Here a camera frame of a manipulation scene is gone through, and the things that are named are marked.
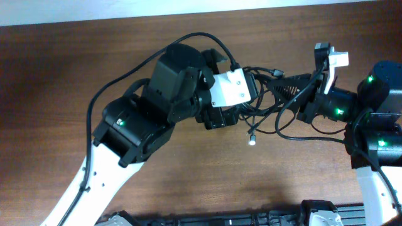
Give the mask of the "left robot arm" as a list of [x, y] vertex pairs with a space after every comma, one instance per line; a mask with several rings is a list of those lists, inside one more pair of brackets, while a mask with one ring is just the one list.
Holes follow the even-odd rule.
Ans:
[[45, 225], [94, 225], [115, 194], [173, 133], [191, 117], [207, 129], [236, 123], [237, 114], [222, 112], [251, 100], [244, 72], [219, 73], [223, 56], [170, 45], [150, 78], [133, 83], [109, 103], [90, 133], [90, 152], [81, 169], [44, 221]]

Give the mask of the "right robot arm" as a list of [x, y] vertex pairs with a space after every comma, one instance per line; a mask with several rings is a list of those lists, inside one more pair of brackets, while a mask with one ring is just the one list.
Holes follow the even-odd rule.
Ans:
[[362, 191], [367, 225], [401, 225], [401, 64], [381, 61], [349, 92], [318, 72], [270, 82], [298, 120], [346, 123], [341, 144]]

